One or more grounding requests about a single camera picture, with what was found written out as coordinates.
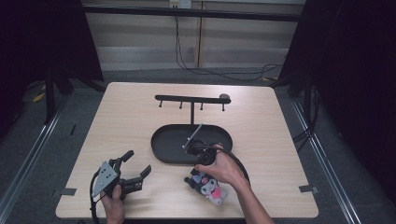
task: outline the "toy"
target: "toy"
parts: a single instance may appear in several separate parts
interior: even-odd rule
[[[198,193],[206,196],[210,202],[215,205],[220,205],[227,197],[228,192],[219,186],[219,182],[213,176],[199,173],[193,169],[191,171],[192,177],[185,177],[184,182],[190,185]]]

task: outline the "black cable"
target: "black cable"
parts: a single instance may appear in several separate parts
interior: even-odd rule
[[[37,81],[35,84],[31,84],[30,86],[28,86],[26,88],[26,90],[28,91],[28,90],[30,90],[32,88],[35,88],[35,87],[38,87],[38,86],[41,86],[41,85],[44,85],[44,84],[46,84],[44,81]]]
[[[99,203],[99,201],[101,201],[103,198],[105,198],[105,196],[107,196],[107,194],[104,194],[102,197],[100,197],[95,203]]]
[[[303,148],[305,143],[308,141],[308,139],[312,137],[312,133],[314,132],[315,126],[317,124],[320,99],[318,96],[318,91],[316,89],[314,91],[314,98],[312,99],[312,103],[315,106],[315,115],[314,115],[313,120],[310,122],[310,125],[307,129],[305,129],[302,133],[298,134],[297,136],[293,137],[293,142],[297,143],[297,142],[301,141],[303,139],[302,137],[306,134],[305,140],[300,145],[300,147],[297,149],[297,152],[299,152]]]
[[[237,81],[254,81],[257,79],[262,78],[262,76],[264,75],[264,73],[269,72],[279,66],[283,66],[283,63],[268,63],[266,65],[264,65],[262,67],[262,70],[260,72],[249,72],[249,73],[216,73],[216,72],[212,72],[206,69],[202,69],[202,68],[189,68],[187,67],[187,65],[184,63],[183,60],[183,56],[181,54],[181,45],[180,45],[180,38],[179,38],[179,33],[178,33],[178,17],[175,16],[175,23],[176,23],[176,37],[177,37],[177,41],[176,41],[176,61],[177,61],[177,65],[184,69],[187,70],[191,73],[194,73],[195,75],[200,75],[200,76],[207,76],[207,75],[215,75],[215,76],[220,76],[220,77],[225,77],[231,80],[237,80]],[[268,66],[273,66],[267,70],[265,70],[266,67]],[[235,78],[235,77],[227,77],[227,75],[256,75],[259,74],[257,77],[253,77],[253,78]]]
[[[244,174],[245,179],[250,183],[250,179],[248,177],[247,169],[245,168],[244,164],[242,164],[242,162],[240,160],[238,160],[238,158],[236,158],[236,156],[231,151],[229,151],[229,150],[227,150],[225,148],[221,148],[221,147],[194,147],[194,149],[215,149],[215,150],[219,150],[221,152],[224,152],[225,154],[230,156],[231,159],[233,159],[236,162],[236,164],[238,165],[239,169],[241,169],[242,173]]]
[[[96,215],[96,204],[97,202],[99,202],[99,200],[97,202],[93,201],[93,197],[92,197],[92,189],[93,189],[93,182],[95,181],[95,178],[97,176],[99,176],[99,172],[100,169],[93,175],[93,178],[91,180],[91,184],[90,184],[90,201],[91,201],[91,215],[92,215],[92,220],[95,224],[100,224],[99,222],[99,218]]]

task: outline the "black stand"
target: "black stand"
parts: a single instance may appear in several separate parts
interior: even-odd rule
[[[227,94],[222,94],[220,98],[203,98],[188,96],[156,95],[155,99],[163,106],[163,101],[180,102],[180,109],[184,102],[191,103],[191,123],[190,124],[169,124],[159,128],[151,137],[151,147],[155,157],[166,163],[175,164],[196,164],[197,158],[186,153],[183,146],[190,136],[197,130],[197,124],[194,124],[195,103],[201,104],[201,110],[204,104],[220,104],[222,111],[224,105],[231,102]],[[204,145],[212,143],[222,143],[225,148],[231,151],[233,139],[222,128],[216,125],[202,125],[200,131],[194,136]]]
[[[308,127],[312,128],[311,122],[311,94],[312,93],[312,77],[307,74],[306,75],[306,84],[304,89],[304,116],[305,120],[308,123]]]
[[[61,94],[72,94],[73,93],[73,86],[70,83],[69,79],[65,77],[64,73],[69,73],[71,71],[66,71],[67,69],[61,67],[50,67],[47,71],[46,75],[46,99],[47,99],[47,118],[44,122],[48,124],[53,116],[55,115],[55,98],[54,98],[54,89],[53,84],[55,83],[56,87],[60,91]],[[97,91],[105,91],[106,88],[102,87],[92,80],[87,79],[85,77],[80,77],[77,74],[73,74],[75,77],[78,78],[81,82],[85,83],[86,85],[94,88]]]

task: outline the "black oval tray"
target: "black oval tray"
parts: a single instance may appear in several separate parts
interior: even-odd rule
[[[196,164],[197,157],[187,154],[182,146],[198,126],[198,124],[168,124],[159,128],[151,137],[151,148],[155,157],[166,163]],[[222,143],[229,151],[233,148],[231,136],[216,125],[204,124],[193,139],[201,140],[206,145]]]

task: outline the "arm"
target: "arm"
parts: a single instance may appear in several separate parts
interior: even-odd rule
[[[121,186],[117,185],[112,193],[112,198],[105,196],[104,192],[100,192],[102,204],[106,211],[107,224],[121,224],[125,219],[123,203],[120,200]]]
[[[230,184],[235,189],[248,224],[274,223],[257,199],[238,165],[228,155],[218,151],[215,162],[208,166],[195,165],[195,169],[212,175],[218,181]]]

